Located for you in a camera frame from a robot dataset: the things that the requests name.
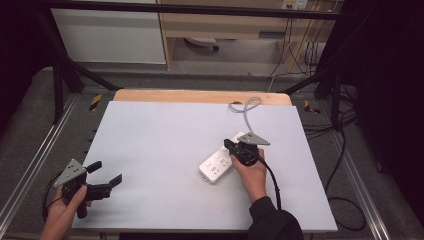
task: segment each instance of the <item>right hand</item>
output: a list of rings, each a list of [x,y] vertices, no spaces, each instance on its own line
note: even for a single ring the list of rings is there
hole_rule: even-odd
[[[60,187],[57,189],[54,197],[54,199],[60,200],[54,202],[50,206],[49,215],[40,236],[42,240],[69,238],[72,221],[78,206],[84,201],[85,195],[87,194],[87,186],[82,186],[68,204],[65,204],[63,201],[62,194],[62,187]]]
[[[264,150],[261,148],[259,148],[259,155],[265,159]],[[231,161],[233,162],[233,167],[240,174],[244,188],[252,203],[267,196],[265,190],[266,167],[260,161],[257,161],[250,167],[241,164],[234,155],[231,155]]]

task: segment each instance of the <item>white table surface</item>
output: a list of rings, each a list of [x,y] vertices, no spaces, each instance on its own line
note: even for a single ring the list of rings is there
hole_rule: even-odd
[[[336,231],[295,107],[261,105],[248,112],[280,188],[282,208],[304,232]],[[227,104],[110,102],[84,166],[102,161],[90,184],[123,175],[111,197],[93,202],[74,228],[99,231],[247,230],[250,202],[240,176],[230,169],[215,184],[198,167],[225,138],[248,132],[243,114]],[[274,205],[268,173],[267,193]]]

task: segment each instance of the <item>white power strip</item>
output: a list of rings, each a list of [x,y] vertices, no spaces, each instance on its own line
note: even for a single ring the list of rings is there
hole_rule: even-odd
[[[237,133],[231,141],[237,143],[237,138],[245,133]],[[228,169],[233,166],[228,149],[222,146],[199,166],[200,173],[210,183],[215,183]]]

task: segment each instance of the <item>white cabinet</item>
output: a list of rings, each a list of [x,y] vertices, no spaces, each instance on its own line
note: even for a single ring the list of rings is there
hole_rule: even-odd
[[[154,0],[132,2],[155,3]],[[52,9],[52,12],[74,61],[165,64],[157,13],[65,9]]]

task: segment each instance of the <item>black sleeve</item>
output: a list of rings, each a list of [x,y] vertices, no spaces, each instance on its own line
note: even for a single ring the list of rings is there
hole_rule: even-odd
[[[269,197],[258,199],[249,211],[253,218],[249,240],[303,240],[296,218],[287,211],[277,211]]]

